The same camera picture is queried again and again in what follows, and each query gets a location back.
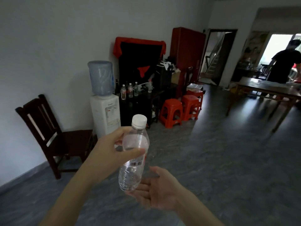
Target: bottle label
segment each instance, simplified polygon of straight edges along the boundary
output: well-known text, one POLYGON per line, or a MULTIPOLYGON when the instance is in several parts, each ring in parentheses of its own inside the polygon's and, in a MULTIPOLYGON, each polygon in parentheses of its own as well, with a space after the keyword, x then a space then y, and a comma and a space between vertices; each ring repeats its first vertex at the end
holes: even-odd
POLYGON ((124 165, 126 167, 144 166, 145 159, 146 159, 146 154, 144 154, 143 156, 140 156, 140 157, 138 157, 136 159, 132 159, 130 161, 127 161, 124 165))

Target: man in black shirt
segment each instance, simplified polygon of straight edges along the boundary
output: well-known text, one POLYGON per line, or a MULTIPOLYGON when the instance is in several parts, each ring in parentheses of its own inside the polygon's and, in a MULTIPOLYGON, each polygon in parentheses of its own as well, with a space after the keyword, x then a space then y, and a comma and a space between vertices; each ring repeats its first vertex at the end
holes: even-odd
POLYGON ((297 77, 301 73, 301 53, 295 50, 301 41, 298 39, 291 40, 288 44, 287 49, 278 52, 270 62, 266 71, 271 70, 268 77, 268 81, 286 83, 288 80, 288 75, 294 64, 297 64, 297 77))

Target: person's left hand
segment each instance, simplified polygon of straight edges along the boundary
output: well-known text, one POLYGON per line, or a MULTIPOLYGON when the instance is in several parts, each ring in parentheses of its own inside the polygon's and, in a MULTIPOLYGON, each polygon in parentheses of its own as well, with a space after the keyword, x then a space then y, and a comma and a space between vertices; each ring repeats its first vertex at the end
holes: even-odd
POLYGON ((114 148, 114 144, 122 145, 124 134, 131 129, 132 127, 121 127, 97 141, 80 168, 92 183, 101 182, 122 164, 145 154, 144 148, 133 148, 122 152, 118 152, 114 148))

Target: red plastic stool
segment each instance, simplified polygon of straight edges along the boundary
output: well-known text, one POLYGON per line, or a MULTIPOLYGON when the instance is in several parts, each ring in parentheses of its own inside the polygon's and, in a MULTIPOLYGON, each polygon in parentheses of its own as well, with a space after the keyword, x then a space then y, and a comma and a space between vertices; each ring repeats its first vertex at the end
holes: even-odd
POLYGON ((204 97, 203 91, 198 90, 198 91, 194 92, 194 91, 187 90, 186 95, 194 95, 197 98, 201 98, 200 105, 201 105, 201 109, 202 109, 202 103, 203 103, 203 97, 204 97))
POLYGON ((168 99, 164 102, 159 120, 165 125, 166 128, 172 128, 175 124, 182 125, 183 106, 177 99, 168 99))
POLYGON ((184 95, 182 97, 182 103, 184 107, 183 121, 187 121, 193 117, 197 120, 201 110, 199 99, 194 95, 184 95))

